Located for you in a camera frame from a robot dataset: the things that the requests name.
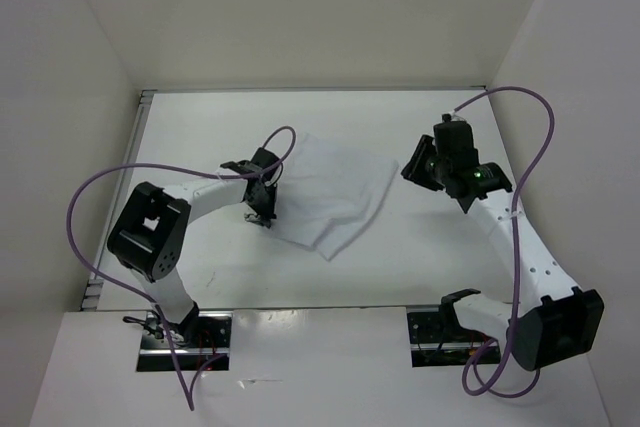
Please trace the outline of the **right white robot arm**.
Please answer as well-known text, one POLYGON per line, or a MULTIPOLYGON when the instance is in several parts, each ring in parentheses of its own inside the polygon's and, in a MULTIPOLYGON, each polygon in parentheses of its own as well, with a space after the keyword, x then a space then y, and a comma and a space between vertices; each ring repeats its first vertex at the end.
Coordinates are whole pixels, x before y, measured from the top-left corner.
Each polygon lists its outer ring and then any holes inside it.
POLYGON ((471 330, 481 332, 496 339, 499 349, 526 371, 591 350, 603 298, 594 289, 582 289, 554 259, 515 201, 501 167, 480 162, 469 123, 443 115, 433 133, 420 138, 401 175, 456 200, 519 282, 515 308, 477 289, 444 296, 438 316, 443 336, 459 340, 471 330))

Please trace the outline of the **white skirt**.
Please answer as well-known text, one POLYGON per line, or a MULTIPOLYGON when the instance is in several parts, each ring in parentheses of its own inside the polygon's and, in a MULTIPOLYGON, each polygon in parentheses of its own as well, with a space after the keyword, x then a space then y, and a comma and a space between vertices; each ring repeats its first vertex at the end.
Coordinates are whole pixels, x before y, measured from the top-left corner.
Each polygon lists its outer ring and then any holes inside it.
POLYGON ((278 183, 272 235, 332 260, 372 222, 398 167, 394 159, 302 134, 278 183))

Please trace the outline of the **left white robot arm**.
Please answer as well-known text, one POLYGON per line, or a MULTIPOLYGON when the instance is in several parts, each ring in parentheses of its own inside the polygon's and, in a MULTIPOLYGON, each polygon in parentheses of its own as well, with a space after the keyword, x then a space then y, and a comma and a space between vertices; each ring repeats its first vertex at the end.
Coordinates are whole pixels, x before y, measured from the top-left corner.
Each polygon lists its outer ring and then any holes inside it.
POLYGON ((200 330, 199 307, 177 269, 187 227, 221 208, 245 204, 245 220, 269 228, 276 219, 280 164, 276 154, 260 147, 249 160, 223 163, 211 179, 167 187, 142 182, 130 194, 107 248, 159 306, 166 318, 163 333, 176 346, 192 344, 200 330))

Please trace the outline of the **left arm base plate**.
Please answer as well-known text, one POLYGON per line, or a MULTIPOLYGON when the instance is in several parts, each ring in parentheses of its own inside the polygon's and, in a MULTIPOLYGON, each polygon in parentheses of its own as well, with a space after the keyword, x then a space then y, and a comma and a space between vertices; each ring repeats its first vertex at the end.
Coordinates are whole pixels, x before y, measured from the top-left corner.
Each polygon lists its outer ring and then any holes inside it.
MULTIPOLYGON (((180 368, 193 373, 202 366, 204 371, 228 371, 232 320, 230 311, 202 311, 196 332, 187 340, 173 333, 180 368)), ((123 321, 142 327, 137 372, 174 371, 169 343, 156 313, 147 312, 144 319, 125 316, 123 321)))

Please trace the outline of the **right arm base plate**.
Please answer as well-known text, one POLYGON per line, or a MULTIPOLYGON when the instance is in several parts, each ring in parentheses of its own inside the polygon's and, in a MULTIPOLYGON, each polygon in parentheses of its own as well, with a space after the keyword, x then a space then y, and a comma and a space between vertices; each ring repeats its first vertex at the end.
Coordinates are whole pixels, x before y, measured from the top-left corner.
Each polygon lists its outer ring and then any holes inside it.
POLYGON ((406 319, 413 368, 464 366, 489 340, 480 332, 450 327, 436 307, 409 309, 406 319))

